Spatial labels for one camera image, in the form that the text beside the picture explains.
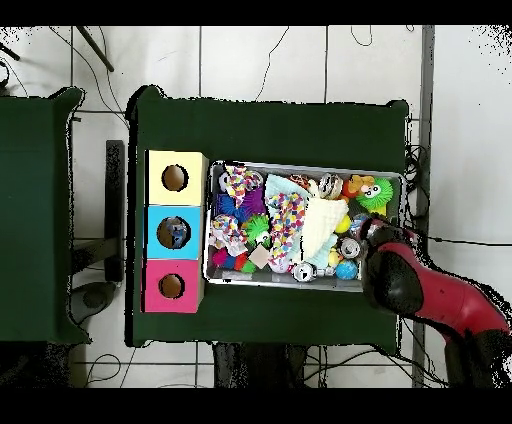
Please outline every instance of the dark green table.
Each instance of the dark green table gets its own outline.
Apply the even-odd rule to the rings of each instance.
[[[372,309],[360,293],[207,284],[197,314],[141,313],[143,153],[146,149],[200,151],[211,161],[403,173],[407,103],[244,103],[167,99],[160,92],[155,86],[141,87],[127,111],[131,119],[127,344],[145,340],[376,344],[393,353],[396,316]]]
[[[82,91],[0,98],[0,340],[88,342],[69,318],[68,120]]]

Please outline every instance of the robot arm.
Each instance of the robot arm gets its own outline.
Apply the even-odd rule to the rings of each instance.
[[[380,218],[355,234],[368,247],[363,288],[370,302],[441,332],[453,386],[510,386],[504,361],[512,355],[510,327],[471,283],[427,268],[417,259],[407,230]]]

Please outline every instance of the blue ball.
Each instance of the blue ball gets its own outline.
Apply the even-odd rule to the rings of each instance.
[[[341,280],[354,280],[357,277],[358,270],[354,261],[344,260],[336,267],[336,277]]]

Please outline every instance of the toy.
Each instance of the toy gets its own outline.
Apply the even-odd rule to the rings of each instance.
[[[302,187],[304,190],[307,190],[309,188],[309,180],[307,177],[304,177],[302,175],[293,174],[288,177],[290,181],[293,181],[295,184]]]
[[[261,244],[258,244],[256,249],[254,249],[249,256],[249,260],[259,269],[265,268],[269,259],[270,252],[267,249],[265,249]]]
[[[341,280],[353,280],[357,277],[359,268],[354,261],[344,260],[336,267],[336,277]]]
[[[201,152],[147,151],[141,277],[143,313],[195,313],[203,298],[201,253],[208,160]]]
[[[285,257],[292,247],[293,237],[304,225],[304,199],[297,193],[280,193],[265,199],[270,208],[277,209],[272,216],[272,258]]]
[[[343,180],[338,175],[324,174],[318,185],[320,198],[336,200],[341,194],[342,187]]]
[[[293,278],[300,283],[308,283],[315,279],[317,270],[314,265],[302,262],[293,268]]]
[[[348,212],[344,200],[327,200],[319,197],[318,186],[310,180],[309,199],[302,229],[302,260],[312,258],[334,232],[336,225]]]
[[[287,257],[279,258],[276,261],[269,261],[268,265],[270,269],[277,274],[284,274],[285,272],[290,272],[292,269],[292,264]]]
[[[302,199],[304,199],[304,206],[307,206],[309,200],[309,192],[304,190],[301,186],[295,184],[293,181],[287,178],[279,177],[278,175],[269,174],[267,181],[265,182],[265,199],[273,197],[277,194],[292,194],[297,193]],[[273,216],[278,209],[273,208],[270,205],[266,205],[268,213]]]
[[[219,268],[234,269],[247,273],[256,271],[256,266],[248,259],[247,252],[238,255],[236,258],[230,256],[223,248],[213,254],[213,263]]]
[[[238,220],[234,216],[216,216],[211,222],[210,234],[213,236],[209,239],[210,244],[217,248],[226,247],[231,256],[236,257],[247,251],[247,235],[238,229]]]
[[[379,213],[386,216],[386,204],[393,198],[393,187],[385,178],[375,178],[371,186],[363,185],[361,193],[356,197],[357,201],[368,212]]]
[[[361,253],[361,246],[356,240],[346,237],[341,241],[338,253],[345,259],[354,259]]]
[[[334,248],[331,249],[329,252],[329,257],[327,259],[327,263],[330,267],[336,268],[338,264],[340,263],[342,257],[340,257],[340,254],[338,251]]]
[[[348,232],[356,240],[359,239],[359,230],[361,229],[361,225],[363,225],[363,222],[368,218],[369,216],[364,213],[359,213],[352,218],[352,223],[350,224]]]
[[[263,187],[258,187],[245,193],[242,209],[245,209],[249,216],[267,213],[267,208],[263,201]]]
[[[361,194],[361,187],[372,186],[374,182],[374,178],[370,176],[360,177],[359,175],[352,175],[349,180],[343,182],[341,194],[348,199],[354,199],[358,194]]]
[[[244,225],[247,234],[247,242],[252,246],[257,243],[263,244],[264,247],[270,247],[272,239],[269,234],[269,224],[267,215],[253,215]]]
[[[336,241],[338,240],[338,237],[336,234],[331,234],[331,236],[327,239],[327,241],[322,245],[320,250],[313,255],[310,259],[308,259],[308,262],[311,265],[314,265],[317,267],[317,269],[325,269],[329,266],[329,253],[331,250],[331,247],[336,244]]]
[[[218,215],[231,215],[234,216],[238,222],[245,222],[250,218],[247,208],[235,208],[235,201],[225,193],[217,194],[217,203],[215,204],[215,211]]]
[[[263,184],[263,177],[258,172],[249,171],[245,166],[224,167],[226,172],[219,177],[219,187],[235,199],[235,208],[238,209],[242,205],[246,191],[260,187]]]
[[[350,217],[348,215],[345,215],[343,219],[338,222],[338,225],[336,225],[336,228],[334,229],[334,232],[337,234],[343,234],[348,231],[350,228],[350,224],[352,221],[350,221]]]

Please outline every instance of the blue block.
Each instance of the blue block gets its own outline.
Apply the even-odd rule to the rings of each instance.
[[[190,239],[181,249],[168,249],[157,238],[158,226],[165,218],[179,217],[190,227]],[[202,245],[201,208],[197,206],[148,206],[148,259],[198,259]]]

